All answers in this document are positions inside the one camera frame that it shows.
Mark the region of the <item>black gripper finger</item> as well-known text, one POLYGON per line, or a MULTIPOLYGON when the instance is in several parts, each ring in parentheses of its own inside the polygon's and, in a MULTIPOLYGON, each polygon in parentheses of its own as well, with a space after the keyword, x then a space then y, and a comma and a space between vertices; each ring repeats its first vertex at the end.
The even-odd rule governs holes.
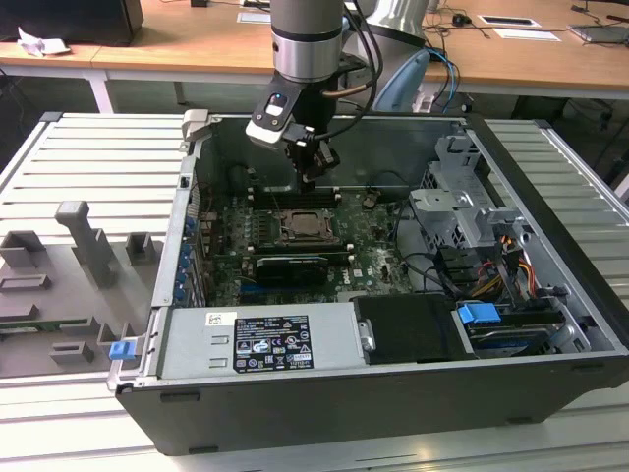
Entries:
POLYGON ((297 190, 300 193, 310 192, 314 188, 314 184, 309 181, 307 173, 315 164, 315 145, 300 146, 289 143, 287 145, 287 157, 292 162, 297 174, 297 190))
POLYGON ((333 169, 340 163, 338 153, 331 148, 328 143, 319 143, 314 154, 314 164, 316 177, 322 176, 328 170, 333 169))

